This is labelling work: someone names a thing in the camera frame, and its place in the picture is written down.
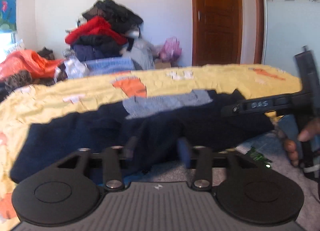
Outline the person's right hand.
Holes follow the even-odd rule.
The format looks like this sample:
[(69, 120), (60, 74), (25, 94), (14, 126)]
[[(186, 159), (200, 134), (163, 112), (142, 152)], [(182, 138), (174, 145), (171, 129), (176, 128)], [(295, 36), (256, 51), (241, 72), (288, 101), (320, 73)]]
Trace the person's right hand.
[(307, 123), (303, 130), (299, 131), (295, 118), (291, 115), (284, 116), (278, 122), (279, 136), (283, 139), (283, 147), (294, 167), (299, 166), (301, 158), (302, 143), (317, 137), (319, 139), (319, 118)]

